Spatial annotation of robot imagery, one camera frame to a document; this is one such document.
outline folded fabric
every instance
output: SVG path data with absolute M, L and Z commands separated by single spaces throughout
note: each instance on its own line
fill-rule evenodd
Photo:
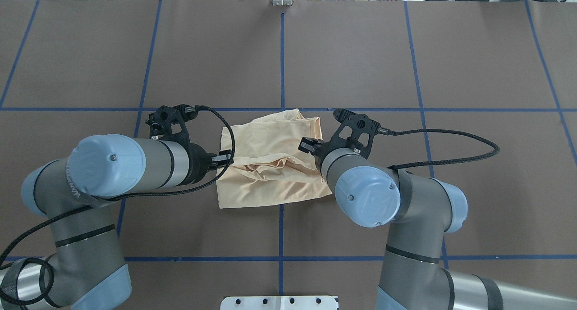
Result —
M 323 139 L 320 119 L 305 119 L 298 109 L 266 115 L 233 126 L 234 164 L 216 181 L 219 206 L 257 207 L 317 199 L 330 189 L 315 158 L 298 150 L 302 137 Z M 223 128 L 221 150 L 231 148 Z

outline grid line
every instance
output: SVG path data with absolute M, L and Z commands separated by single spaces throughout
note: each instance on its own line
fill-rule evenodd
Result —
M 541 64 L 543 65 L 543 70 L 545 72 L 547 82 L 548 82 L 549 87 L 551 89 L 551 95 L 553 95 L 553 100 L 555 101 L 555 106 L 557 107 L 557 111 L 559 113 L 559 118 L 561 119 L 561 125 L 563 126 L 563 130 L 565 131 L 565 136 L 567 137 L 567 141 L 569 143 L 569 149 L 571 150 L 571 154 L 573 154 L 573 161 L 575 162 L 575 166 L 577 166 L 577 153 L 575 152 L 575 146 L 573 145 L 573 139 L 571 139 L 571 134 L 569 133 L 567 123 L 565 122 L 565 117 L 563 116 L 561 104 L 559 103 L 559 98 L 557 97 L 557 92 L 555 91 L 555 86 L 553 85 L 553 80 L 551 79 L 551 75 L 549 73 L 549 68 L 547 68 L 547 63 L 545 62 L 545 57 L 543 56 L 543 52 L 540 49 L 539 39 L 538 39 L 537 33 L 535 31 L 535 25 L 533 24 L 533 18 L 531 16 L 531 8 L 529 7 L 528 0 L 525 0 L 525 8 L 527 9 L 527 17 L 529 18 L 529 24 L 531 25 L 531 32 L 533 34 L 533 39 L 535 40 L 535 46 L 537 49 L 537 53 L 539 54 Z
M 412 41 L 412 31 L 411 31 L 411 19 L 408 13 L 408 3 L 406 1 L 403 2 L 404 4 L 404 16 L 407 22 L 407 32 L 408 32 L 408 44 L 411 49 L 411 59 L 412 59 L 412 70 L 415 77 L 415 86 L 417 87 L 417 98 L 419 100 L 419 112 L 421 114 L 421 125 L 423 129 L 427 128 L 426 119 L 425 119 L 425 106 L 423 103 L 423 96 L 421 92 L 421 83 L 419 82 L 419 72 L 417 69 L 417 57 L 415 55 L 415 46 Z M 431 147 L 429 144 L 429 135 L 427 132 L 423 133 L 425 138 L 425 148 L 427 151 L 427 160 L 432 161 L 433 158 L 431 157 Z M 433 166 L 429 166 L 429 175 L 435 178 L 435 169 Z M 445 245 L 445 237 L 443 236 L 443 242 L 441 243 L 441 255 L 443 257 L 443 266 L 445 269 L 449 269 L 449 260 L 447 259 L 447 247 Z
M 152 55 L 154 53 L 154 43 L 156 41 L 156 31 L 158 30 L 158 21 L 160 20 L 160 9 L 162 8 L 162 0 L 158 1 L 156 8 L 156 19 L 154 21 L 154 29 L 152 31 L 152 39 L 150 41 L 150 51 L 148 52 L 148 61 L 146 65 L 146 72 L 144 73 L 144 84 L 142 85 L 142 94 L 140 95 L 140 105 L 138 107 L 138 116 L 136 117 L 136 125 L 134 126 L 134 137 L 138 137 L 140 130 L 140 121 L 142 120 L 142 111 L 144 106 L 144 99 L 146 97 L 146 88 L 148 85 L 148 76 L 150 75 L 150 65 L 152 63 Z M 126 199 L 122 199 L 120 205 L 120 212 L 118 212 L 117 234 L 120 236 L 122 230 L 122 220 L 124 220 L 124 210 L 126 209 Z
M 280 107 L 284 108 L 284 12 L 280 14 Z M 284 294 L 284 205 L 279 206 L 279 295 Z
M 28 37 L 28 34 L 30 33 L 30 29 L 32 28 L 32 22 L 34 21 L 34 17 L 36 16 L 39 4 L 40 1 L 36 0 L 34 9 L 32 10 L 32 14 L 30 15 L 30 20 L 28 21 L 28 25 L 26 26 L 26 31 L 24 31 L 22 41 L 20 41 L 20 46 L 18 47 L 18 51 L 16 52 L 16 58 L 14 58 L 14 63 L 12 64 L 12 68 L 10 69 L 10 73 L 8 74 L 8 80 L 6 80 L 6 86 L 4 86 L 2 97 L 0 97 L 0 107 L 4 105 L 4 100 L 6 99 L 6 95 L 8 94 L 8 88 L 10 88 L 10 82 L 12 82 L 12 76 L 14 76 L 14 72 L 16 72 L 16 66 L 18 65 L 18 60 L 20 59 L 20 55 L 22 54 L 22 50 L 24 49 L 24 44 L 26 43 L 26 39 Z

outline electrical wire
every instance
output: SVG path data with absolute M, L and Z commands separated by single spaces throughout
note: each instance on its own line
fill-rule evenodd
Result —
M 444 129 L 417 129 L 417 130 L 410 130 L 410 131 L 400 131 L 400 132 L 396 132 L 396 131 L 392 131 L 389 129 L 385 129 L 385 128 L 381 128 L 379 129 L 379 133 L 383 134 L 383 135 L 388 135 L 388 136 L 402 136 L 402 135 L 410 135 L 413 133 L 447 133 L 447 134 L 451 134 L 451 135 L 460 135 L 460 136 L 466 136 L 472 139 L 475 139 L 477 141 L 483 142 L 485 144 L 487 144 L 488 146 L 491 146 L 493 148 L 493 150 L 491 152 L 487 152 L 486 154 L 482 154 L 482 155 L 478 155 L 478 156 L 472 156 L 472 157 L 466 157 L 466 158 L 457 158 L 457 159 L 452 159 L 452 160 L 433 160 L 433 161 L 421 161 L 421 162 L 411 162 L 409 164 L 397 164 L 397 165 L 393 165 L 390 166 L 390 169 L 393 170 L 398 170 L 398 169 L 405 169 L 405 168 L 413 168 L 413 167 L 421 167 L 421 166 L 438 166 L 441 164 L 463 164 L 464 162 L 472 162 L 472 161 L 478 161 L 478 160 L 484 160 L 486 158 L 492 157 L 496 154 L 499 153 L 500 149 L 499 146 L 497 146 L 497 144 L 494 144 L 493 142 L 482 138 L 480 136 L 476 136 L 467 132 L 462 132 L 462 131 L 454 131 L 454 130 L 444 130 Z
M 49 226 L 50 224 L 52 224 L 58 220 L 62 220 L 68 216 L 78 214 L 80 212 L 88 211 L 90 209 L 92 209 L 92 207 L 87 205 L 87 206 L 81 207 L 79 209 L 75 209 L 75 210 L 72 210 L 70 212 L 66 212 L 64 214 L 60 214 L 60 215 L 55 216 L 49 220 L 46 220 L 45 222 L 42 222 L 41 224 L 38 224 L 34 228 L 31 228 L 27 232 L 21 234 L 20 236 L 18 236 L 18 238 L 14 239 L 10 243 L 10 245 L 8 245 L 8 247 L 6 247 L 6 249 L 4 249 L 4 252 L 2 252 L 2 254 L 0 255 L 0 265 L 2 265 L 2 263 L 4 263 L 4 261 L 6 261 L 6 258 L 8 257 L 10 252 L 12 252 L 14 247 L 16 247 L 16 245 L 18 245 L 20 242 L 22 242 L 22 240 L 24 240 L 27 236 L 30 236 L 34 232 L 37 232 L 41 228 Z M 39 264 L 42 267 L 41 270 L 46 270 L 48 272 L 48 283 L 46 285 L 46 288 L 44 290 L 41 290 L 41 294 L 39 296 L 37 296 L 31 300 L 20 300 L 18 298 L 13 298 L 13 297 L 9 296 L 8 294 L 6 294 L 4 292 L 4 290 L 0 289 L 0 298 L 2 300 L 6 301 L 8 303 L 26 306 L 26 305 L 30 305 L 30 304 L 35 304 L 36 302 L 43 300 L 50 293 L 50 290 L 52 289 L 52 286 L 54 285 L 54 267 L 52 267 L 52 265 L 50 265 L 47 261 L 39 259 L 39 258 L 32 258 L 31 257 L 31 258 L 28 258 L 26 261 L 28 263 Z M 1 268 L 5 269 L 7 267 L 10 267 L 10 265 L 12 265 L 12 264 L 8 264 L 7 266 L 1 267 Z
M 209 111 L 211 113 L 213 113 L 214 115 L 216 115 L 216 117 L 218 117 L 222 123 L 224 124 L 224 126 L 229 130 L 230 133 L 230 139 L 232 142 L 232 151 L 230 153 L 230 160 L 233 160 L 234 158 L 234 152 L 236 149 L 236 145 L 234 142 L 234 134 L 233 134 L 233 129 L 231 128 L 230 124 L 224 119 L 224 117 L 222 117 L 222 115 L 220 115 L 217 111 L 215 111 L 212 107 L 208 107 L 205 105 L 198 105 L 196 106 L 197 109 L 196 111 Z M 111 199 L 105 199 L 106 201 L 112 201 L 112 202 L 116 202 L 116 201 L 120 201 L 121 199 L 126 199 L 128 197 L 137 197 L 137 196 L 172 196 L 172 195 L 180 195 L 180 194 L 186 194 L 186 193 L 192 193 L 193 191 L 198 191 L 200 189 L 203 189 L 205 187 L 208 187 L 210 185 L 212 185 L 213 183 L 215 183 L 220 177 L 222 177 L 222 175 L 226 172 L 226 170 L 229 168 L 231 164 L 227 164 L 224 166 L 224 168 L 222 169 L 222 172 L 220 172 L 218 175 L 216 175 L 213 179 L 211 179 L 210 181 L 197 186 L 197 187 L 192 187 L 189 189 L 183 189 L 181 191 L 165 191 L 165 192 L 157 192 L 157 191 L 143 191 L 141 193 L 129 193 L 129 194 L 123 194 L 123 195 L 119 195 L 116 197 L 112 197 Z

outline black ring band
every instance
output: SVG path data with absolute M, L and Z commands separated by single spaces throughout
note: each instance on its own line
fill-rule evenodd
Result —
M 497 283 L 490 278 L 480 277 L 477 275 L 473 276 L 478 277 L 485 286 L 487 298 L 489 300 L 488 310 L 503 310 L 503 296 L 501 295 L 501 290 L 499 290 Z
M 402 251 L 400 249 L 396 249 L 395 247 L 391 247 L 389 245 L 387 245 L 387 247 L 385 249 L 388 252 L 396 253 L 397 255 L 402 256 L 402 257 L 406 257 L 406 258 L 410 258 L 410 259 L 414 259 L 414 260 L 418 260 L 418 261 L 424 261 L 425 263 L 439 264 L 438 258 L 417 255 L 416 253 Z
M 52 258 L 52 256 L 54 255 L 50 255 L 48 257 L 46 257 L 45 262 L 48 263 L 49 260 Z M 44 275 L 45 275 L 45 268 L 41 268 L 40 270 L 40 275 L 38 277 L 38 284 L 40 285 L 40 291 L 41 293 L 43 293 L 44 290 L 46 290 L 46 284 L 44 282 Z M 50 298 L 50 296 L 46 295 L 46 297 L 44 298 L 44 300 L 46 301 L 47 304 L 49 304 L 50 306 L 52 306 L 53 308 L 63 308 L 63 306 L 56 304 L 54 301 L 52 301 L 52 299 Z
M 85 240 L 88 238 L 92 238 L 94 236 L 98 236 L 99 234 L 109 232 L 111 230 L 114 230 L 114 228 L 115 228 L 114 224 L 110 224 L 110 226 L 106 226 L 106 227 L 103 227 L 103 228 L 100 228 L 97 230 L 92 230 L 91 232 L 79 234 L 78 236 L 74 236 L 74 237 L 71 237 L 68 239 L 60 240 L 59 242 L 54 242 L 54 244 L 56 245 L 56 248 L 70 245 L 70 244 L 73 244 L 75 242 L 79 242 L 80 240 Z
M 455 283 L 453 282 L 453 277 L 449 271 L 446 269 L 441 270 L 445 272 L 445 275 L 447 275 L 447 280 L 449 280 L 449 306 L 447 307 L 447 310 L 453 310 L 455 307 Z

